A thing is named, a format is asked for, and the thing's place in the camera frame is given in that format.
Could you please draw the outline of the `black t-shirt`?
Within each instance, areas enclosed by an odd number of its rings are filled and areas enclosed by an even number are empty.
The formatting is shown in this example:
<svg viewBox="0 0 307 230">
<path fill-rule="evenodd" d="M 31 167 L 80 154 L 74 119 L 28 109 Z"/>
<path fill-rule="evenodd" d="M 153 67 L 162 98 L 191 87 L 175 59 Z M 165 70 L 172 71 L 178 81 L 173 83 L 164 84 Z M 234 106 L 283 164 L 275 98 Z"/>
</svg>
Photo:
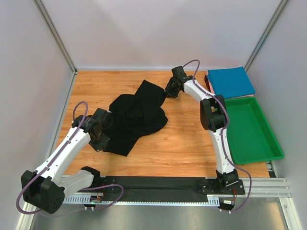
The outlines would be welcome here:
<svg viewBox="0 0 307 230">
<path fill-rule="evenodd" d="M 113 121 L 104 130 L 104 152 L 127 156 L 139 138 L 160 131 L 168 122 L 161 108 L 165 99 L 164 89 L 146 80 L 135 94 L 118 96 L 109 106 Z"/>
</svg>

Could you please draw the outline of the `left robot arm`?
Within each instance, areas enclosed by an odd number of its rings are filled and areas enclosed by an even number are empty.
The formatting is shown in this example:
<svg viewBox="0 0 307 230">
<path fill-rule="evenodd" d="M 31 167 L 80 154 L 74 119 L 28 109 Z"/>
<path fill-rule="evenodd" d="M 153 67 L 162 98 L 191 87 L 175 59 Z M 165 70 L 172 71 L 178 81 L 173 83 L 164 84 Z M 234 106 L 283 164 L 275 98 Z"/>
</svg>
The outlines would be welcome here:
<svg viewBox="0 0 307 230">
<path fill-rule="evenodd" d="M 103 131 L 111 123 L 111 113 L 101 108 L 93 115 L 75 118 L 67 136 L 50 157 L 33 172 L 27 170 L 21 176 L 24 201 L 53 214 L 66 197 L 85 188 L 98 187 L 100 172 L 89 166 L 66 178 L 63 175 L 84 146 L 90 145 L 96 151 L 106 148 L 109 137 Z"/>
</svg>

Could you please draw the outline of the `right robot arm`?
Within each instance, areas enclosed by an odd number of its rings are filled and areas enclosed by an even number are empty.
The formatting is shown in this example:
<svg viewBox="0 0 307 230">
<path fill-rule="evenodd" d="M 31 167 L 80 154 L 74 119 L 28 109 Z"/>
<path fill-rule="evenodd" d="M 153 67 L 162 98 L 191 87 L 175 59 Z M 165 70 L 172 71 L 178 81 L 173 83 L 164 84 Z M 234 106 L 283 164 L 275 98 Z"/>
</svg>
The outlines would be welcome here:
<svg viewBox="0 0 307 230">
<path fill-rule="evenodd" d="M 200 104 L 200 121 L 212 139 L 216 156 L 216 183 L 226 188 L 239 181 L 237 170 L 232 162 L 227 141 L 229 117 L 222 95 L 214 95 L 204 89 L 193 76 L 188 76 L 182 66 L 172 69 L 173 76 L 166 88 L 168 98 L 177 98 L 180 91 L 189 94 Z"/>
</svg>

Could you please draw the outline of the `dark red folded t-shirt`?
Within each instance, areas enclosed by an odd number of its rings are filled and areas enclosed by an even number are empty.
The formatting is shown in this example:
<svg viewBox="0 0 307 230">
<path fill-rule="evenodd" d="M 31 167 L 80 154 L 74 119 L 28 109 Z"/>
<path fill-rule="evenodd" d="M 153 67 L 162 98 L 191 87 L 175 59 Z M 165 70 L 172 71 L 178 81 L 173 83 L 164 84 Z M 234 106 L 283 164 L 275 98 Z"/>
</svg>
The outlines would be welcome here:
<svg viewBox="0 0 307 230">
<path fill-rule="evenodd" d="M 205 81 L 206 87 L 209 88 L 210 86 L 209 86 L 207 75 L 204 76 L 204 81 Z"/>
</svg>

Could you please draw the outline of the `pink folded t-shirt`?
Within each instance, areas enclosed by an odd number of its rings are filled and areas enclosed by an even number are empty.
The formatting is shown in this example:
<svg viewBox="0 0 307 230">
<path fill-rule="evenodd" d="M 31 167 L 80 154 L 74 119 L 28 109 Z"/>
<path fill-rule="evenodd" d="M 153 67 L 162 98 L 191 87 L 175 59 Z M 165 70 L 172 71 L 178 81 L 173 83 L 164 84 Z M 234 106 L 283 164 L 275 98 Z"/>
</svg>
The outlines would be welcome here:
<svg viewBox="0 0 307 230">
<path fill-rule="evenodd" d="M 206 86 L 208 87 L 209 91 L 213 94 L 215 94 L 213 86 L 210 82 L 206 83 Z M 231 98 L 245 98 L 245 97 L 254 97 L 254 94 L 248 94 L 248 95 L 243 95 L 243 96 L 236 96 L 236 97 L 230 97 Z"/>
</svg>

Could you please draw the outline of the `blue folded t-shirt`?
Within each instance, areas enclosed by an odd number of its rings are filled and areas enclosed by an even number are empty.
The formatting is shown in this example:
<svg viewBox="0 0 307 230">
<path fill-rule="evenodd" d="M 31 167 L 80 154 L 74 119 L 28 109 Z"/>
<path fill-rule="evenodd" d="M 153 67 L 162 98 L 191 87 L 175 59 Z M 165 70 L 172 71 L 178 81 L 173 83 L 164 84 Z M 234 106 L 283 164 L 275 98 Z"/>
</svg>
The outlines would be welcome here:
<svg viewBox="0 0 307 230">
<path fill-rule="evenodd" d="M 207 78 L 215 94 L 225 99 L 256 93 L 244 67 L 208 70 Z"/>
</svg>

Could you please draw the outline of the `green plastic tray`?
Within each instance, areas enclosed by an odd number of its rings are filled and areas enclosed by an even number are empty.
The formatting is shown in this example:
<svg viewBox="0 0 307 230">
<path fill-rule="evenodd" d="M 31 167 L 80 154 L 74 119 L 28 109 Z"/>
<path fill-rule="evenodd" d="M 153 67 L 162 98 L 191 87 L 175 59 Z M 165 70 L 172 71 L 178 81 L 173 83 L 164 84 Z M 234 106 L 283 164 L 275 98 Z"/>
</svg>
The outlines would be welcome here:
<svg viewBox="0 0 307 230">
<path fill-rule="evenodd" d="M 234 163 L 284 158 L 283 150 L 255 97 L 227 99 L 225 104 L 230 118 L 227 140 Z"/>
</svg>

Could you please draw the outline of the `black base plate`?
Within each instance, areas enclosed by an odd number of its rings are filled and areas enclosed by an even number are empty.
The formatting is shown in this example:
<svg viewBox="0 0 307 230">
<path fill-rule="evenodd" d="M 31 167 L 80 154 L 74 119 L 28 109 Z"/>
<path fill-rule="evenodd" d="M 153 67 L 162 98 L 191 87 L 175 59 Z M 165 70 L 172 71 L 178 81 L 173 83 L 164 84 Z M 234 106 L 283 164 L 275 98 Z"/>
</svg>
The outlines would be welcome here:
<svg viewBox="0 0 307 230">
<path fill-rule="evenodd" d="M 216 179 L 202 177 L 106 176 L 94 187 L 119 184 L 124 188 L 120 201 L 128 202 L 205 202 L 208 195 L 244 195 L 242 180 L 220 188 Z"/>
</svg>

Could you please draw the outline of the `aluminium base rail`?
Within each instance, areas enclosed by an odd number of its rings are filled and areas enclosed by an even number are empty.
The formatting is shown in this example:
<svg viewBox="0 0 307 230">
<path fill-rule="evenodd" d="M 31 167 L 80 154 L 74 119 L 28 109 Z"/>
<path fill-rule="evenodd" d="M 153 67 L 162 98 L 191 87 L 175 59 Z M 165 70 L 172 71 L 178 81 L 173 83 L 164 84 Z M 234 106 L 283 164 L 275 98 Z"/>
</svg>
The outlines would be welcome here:
<svg viewBox="0 0 307 230">
<path fill-rule="evenodd" d="M 241 179 L 244 185 L 245 194 L 254 197 L 289 197 L 290 191 L 287 186 L 286 180 L 282 178 L 255 178 L 249 180 L 248 178 Z M 220 196 L 227 197 L 230 195 L 208 195 L 209 196 Z"/>
</svg>

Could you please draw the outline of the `right aluminium frame post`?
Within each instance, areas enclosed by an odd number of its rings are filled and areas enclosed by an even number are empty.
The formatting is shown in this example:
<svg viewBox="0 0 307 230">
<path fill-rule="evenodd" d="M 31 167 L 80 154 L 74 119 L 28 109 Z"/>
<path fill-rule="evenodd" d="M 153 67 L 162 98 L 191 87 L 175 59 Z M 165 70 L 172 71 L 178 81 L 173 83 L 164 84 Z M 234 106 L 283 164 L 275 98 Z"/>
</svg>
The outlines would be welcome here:
<svg viewBox="0 0 307 230">
<path fill-rule="evenodd" d="M 268 24 L 266 25 L 264 31 L 262 32 L 259 40 L 256 43 L 256 46 L 254 47 L 251 55 L 249 56 L 248 61 L 246 62 L 245 66 L 244 66 L 245 71 L 248 71 L 250 69 L 251 65 L 253 64 L 253 62 L 256 59 L 259 52 L 261 51 L 263 45 L 265 44 L 265 42 L 268 39 L 271 32 L 273 31 L 275 25 L 277 24 L 279 18 L 281 17 L 283 11 L 285 10 L 285 8 L 286 8 L 286 6 L 288 5 L 289 2 L 290 2 L 290 0 L 279 1 L 279 4 L 278 4 L 276 10 L 274 11 L 273 15 L 271 16 Z"/>
</svg>

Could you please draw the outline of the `aluminium frame post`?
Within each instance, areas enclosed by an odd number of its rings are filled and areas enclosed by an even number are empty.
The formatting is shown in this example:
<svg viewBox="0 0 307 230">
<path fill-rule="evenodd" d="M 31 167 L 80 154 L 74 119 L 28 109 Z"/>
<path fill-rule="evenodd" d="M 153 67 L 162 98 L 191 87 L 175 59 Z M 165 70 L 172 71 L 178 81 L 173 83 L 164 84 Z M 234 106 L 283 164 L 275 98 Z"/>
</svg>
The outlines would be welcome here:
<svg viewBox="0 0 307 230">
<path fill-rule="evenodd" d="M 77 68 L 75 64 L 73 63 L 73 60 L 71 59 L 52 19 L 51 16 L 49 15 L 46 6 L 44 5 L 42 0 L 33 0 L 35 6 L 37 7 L 39 13 L 41 14 L 43 21 L 45 22 L 46 26 L 48 27 L 54 41 L 56 42 L 62 56 L 64 57 L 66 63 L 68 64 L 69 68 L 73 73 L 77 72 Z"/>
<path fill-rule="evenodd" d="M 268 24 L 266 25 L 264 31 L 262 32 L 259 40 L 256 43 L 256 46 L 254 47 L 251 55 L 249 56 L 248 61 L 246 62 L 245 66 L 244 66 L 245 71 L 248 71 L 250 69 L 251 65 L 253 64 L 253 62 L 256 59 L 259 52 L 261 51 L 263 45 L 265 44 L 265 42 L 268 39 L 271 32 L 273 31 L 275 25 L 277 24 L 279 18 L 281 17 L 283 11 L 285 10 L 285 8 L 286 8 L 286 6 L 288 5 L 289 2 L 290 2 L 290 0 L 279 1 L 279 4 L 278 4 L 276 10 L 274 11 L 273 15 L 271 16 Z"/>
</svg>

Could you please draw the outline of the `left aluminium frame post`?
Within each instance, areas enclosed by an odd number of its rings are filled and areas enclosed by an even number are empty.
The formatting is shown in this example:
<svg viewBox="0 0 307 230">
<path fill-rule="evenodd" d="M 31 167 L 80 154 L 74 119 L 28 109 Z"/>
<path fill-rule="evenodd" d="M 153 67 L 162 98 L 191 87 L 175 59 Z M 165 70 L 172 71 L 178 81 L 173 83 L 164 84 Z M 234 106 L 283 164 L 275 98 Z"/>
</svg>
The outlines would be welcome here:
<svg viewBox="0 0 307 230">
<path fill-rule="evenodd" d="M 37 7 L 39 13 L 41 14 L 43 21 L 45 22 L 46 26 L 48 27 L 54 41 L 56 42 L 62 56 L 64 57 L 66 63 L 68 64 L 69 68 L 73 73 L 77 72 L 77 68 L 75 64 L 73 63 L 73 60 L 71 59 L 52 19 L 51 16 L 49 15 L 46 6 L 44 5 L 42 0 L 33 0 L 35 6 Z"/>
</svg>

